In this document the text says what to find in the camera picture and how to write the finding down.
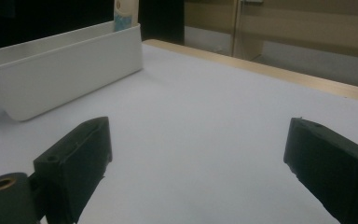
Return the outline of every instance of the wooden table edge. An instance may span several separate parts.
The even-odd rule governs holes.
[[[201,49],[193,49],[190,47],[176,45],[156,39],[146,40],[144,41],[144,44],[177,53],[182,53],[189,56],[194,56],[215,63],[221,63],[232,67],[248,70],[257,74],[275,77],[281,80],[310,87],[319,91],[325,91],[335,95],[358,100],[358,87],[349,84],[340,83],[320,77],[313,77],[297,72],[291,72],[281,68],[264,65],[261,63],[252,63],[249,61],[228,57],[225,55],[212,53]]]

